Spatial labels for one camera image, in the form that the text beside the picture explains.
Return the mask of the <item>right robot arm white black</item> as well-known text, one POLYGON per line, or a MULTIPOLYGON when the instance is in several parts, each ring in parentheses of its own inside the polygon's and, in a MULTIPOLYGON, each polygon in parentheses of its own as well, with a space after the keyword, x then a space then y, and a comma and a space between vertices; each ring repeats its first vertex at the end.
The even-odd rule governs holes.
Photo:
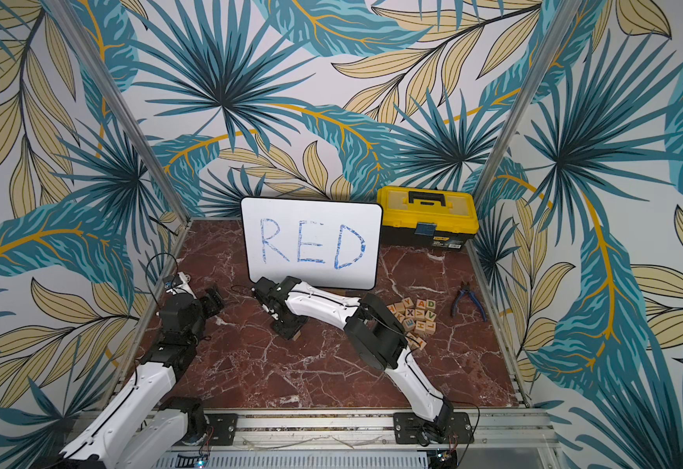
POLYGON ((252 293, 273 317, 272 329, 286 340, 295 338, 310 319, 343 330, 362 361, 382 371, 407 399, 420 444, 448 441, 453 404, 415 362, 412 340, 378 296, 341 296, 296 277, 280 283, 263 277, 252 293))

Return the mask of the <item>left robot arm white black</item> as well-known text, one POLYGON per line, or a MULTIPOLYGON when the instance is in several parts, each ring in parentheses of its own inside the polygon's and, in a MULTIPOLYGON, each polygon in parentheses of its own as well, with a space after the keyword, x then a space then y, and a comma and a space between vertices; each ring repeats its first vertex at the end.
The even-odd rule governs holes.
POLYGON ((215 286, 200 297, 184 285, 171 293, 159 312, 157 341, 121 392, 58 455, 37 458, 33 468, 150 468, 177 443, 206 447, 213 428, 203 402, 163 398, 190 367, 224 300, 215 286))

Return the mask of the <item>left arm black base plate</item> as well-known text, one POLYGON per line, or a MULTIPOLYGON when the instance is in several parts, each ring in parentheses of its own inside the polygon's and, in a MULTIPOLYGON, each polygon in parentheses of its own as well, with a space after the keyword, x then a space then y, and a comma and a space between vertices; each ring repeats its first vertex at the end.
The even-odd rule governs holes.
POLYGON ((204 414, 197 416, 195 422, 195 445, 203 448, 233 445, 238 414, 204 414))

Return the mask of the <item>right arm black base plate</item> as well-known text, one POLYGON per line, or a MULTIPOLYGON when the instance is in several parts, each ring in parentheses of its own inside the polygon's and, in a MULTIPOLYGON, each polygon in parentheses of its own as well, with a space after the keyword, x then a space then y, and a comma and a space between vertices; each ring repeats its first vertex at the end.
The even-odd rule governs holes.
POLYGON ((441 423, 425 421, 413 412, 396 412, 393 431, 398 445, 466 445, 474 441, 474 426, 466 412, 455 412, 441 423))

